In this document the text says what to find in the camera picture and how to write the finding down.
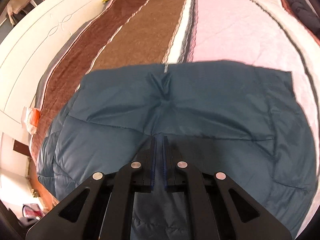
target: headboard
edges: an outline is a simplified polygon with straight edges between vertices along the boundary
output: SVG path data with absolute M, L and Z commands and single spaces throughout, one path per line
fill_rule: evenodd
M 0 44 L 0 131 L 28 144 L 21 127 L 38 82 L 70 36 L 103 9 L 102 0 L 45 0 Z

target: triangular cutout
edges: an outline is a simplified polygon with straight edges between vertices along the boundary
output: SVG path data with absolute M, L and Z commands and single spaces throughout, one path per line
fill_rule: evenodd
M 256 211 L 246 200 L 244 200 L 238 192 L 234 189 L 229 189 L 231 198 L 236 206 L 236 209 L 239 213 L 240 219 L 243 223 L 247 223 L 252 219 L 255 219 L 260 216 L 258 211 Z
M 60 213 L 59 216 L 75 223 L 78 220 L 82 207 L 84 205 L 87 196 L 89 195 L 90 189 L 86 188 L 82 191 L 71 203 L 66 206 Z

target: plastic bag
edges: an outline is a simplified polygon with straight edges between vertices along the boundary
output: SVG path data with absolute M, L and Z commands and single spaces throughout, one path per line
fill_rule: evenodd
M 38 108 L 24 107 L 21 115 L 21 125 L 25 127 L 31 135 L 37 133 L 40 119 L 40 110 Z

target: silver screw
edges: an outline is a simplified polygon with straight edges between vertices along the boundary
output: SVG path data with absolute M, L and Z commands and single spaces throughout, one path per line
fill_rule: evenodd
M 178 165 L 179 168 L 186 168 L 188 166 L 188 163 L 186 163 L 186 162 L 178 162 L 177 165 Z
M 218 172 L 218 173 L 216 174 L 216 177 L 217 177 L 217 179 L 223 180 L 223 179 L 225 179 L 227 176 L 226 176 L 223 172 Z
M 103 177 L 103 174 L 101 172 L 96 172 L 92 175 L 93 179 L 98 180 Z
M 141 167 L 141 163 L 140 162 L 133 162 L 131 163 L 131 167 L 134 169 L 140 168 Z

